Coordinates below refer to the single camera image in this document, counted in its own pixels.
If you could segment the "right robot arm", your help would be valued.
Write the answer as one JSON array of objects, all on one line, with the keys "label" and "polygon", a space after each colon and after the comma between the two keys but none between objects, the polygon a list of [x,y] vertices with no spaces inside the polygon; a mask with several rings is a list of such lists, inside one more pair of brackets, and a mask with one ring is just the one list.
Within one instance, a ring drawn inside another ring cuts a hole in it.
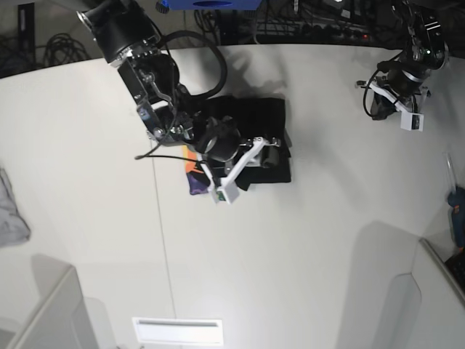
[{"label": "right robot arm", "polygon": [[227,184],[247,190],[253,184],[291,181],[284,100],[223,95],[228,69],[215,44],[209,49],[219,63],[219,80],[194,95],[181,83],[167,45],[197,33],[161,35],[135,1],[95,1],[78,16],[105,60],[116,66],[157,146],[182,145],[194,153],[194,181],[220,193]]}]

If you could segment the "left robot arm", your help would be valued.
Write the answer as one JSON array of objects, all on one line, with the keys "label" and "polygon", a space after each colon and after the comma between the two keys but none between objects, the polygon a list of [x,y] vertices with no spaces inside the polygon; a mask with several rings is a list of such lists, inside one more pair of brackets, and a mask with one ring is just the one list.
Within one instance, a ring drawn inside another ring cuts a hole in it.
[{"label": "left robot arm", "polygon": [[424,83],[432,71],[444,66],[448,47],[432,9],[412,1],[393,1],[392,10],[408,35],[403,50],[378,63],[369,80],[356,86],[364,90],[363,109],[372,120],[382,121],[398,112],[411,118],[412,130],[419,130],[421,107],[431,96]]}]

